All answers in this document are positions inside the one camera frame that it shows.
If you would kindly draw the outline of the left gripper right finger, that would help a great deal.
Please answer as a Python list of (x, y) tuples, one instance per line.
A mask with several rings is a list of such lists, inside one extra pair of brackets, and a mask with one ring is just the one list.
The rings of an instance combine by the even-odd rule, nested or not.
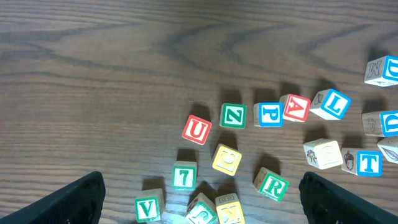
[(309, 223), (397, 224), (397, 216), (314, 172), (304, 174), (298, 189)]

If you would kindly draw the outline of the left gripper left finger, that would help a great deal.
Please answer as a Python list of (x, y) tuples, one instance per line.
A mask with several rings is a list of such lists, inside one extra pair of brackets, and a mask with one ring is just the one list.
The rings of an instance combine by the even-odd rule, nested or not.
[(1, 224), (98, 224), (105, 193), (102, 173), (94, 171), (1, 218)]

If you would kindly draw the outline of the blue T block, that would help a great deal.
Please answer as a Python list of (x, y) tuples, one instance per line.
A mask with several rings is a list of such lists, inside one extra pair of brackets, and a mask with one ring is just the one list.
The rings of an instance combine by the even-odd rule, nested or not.
[(343, 171), (361, 177), (382, 176), (382, 153), (380, 151), (343, 147), (341, 155)]

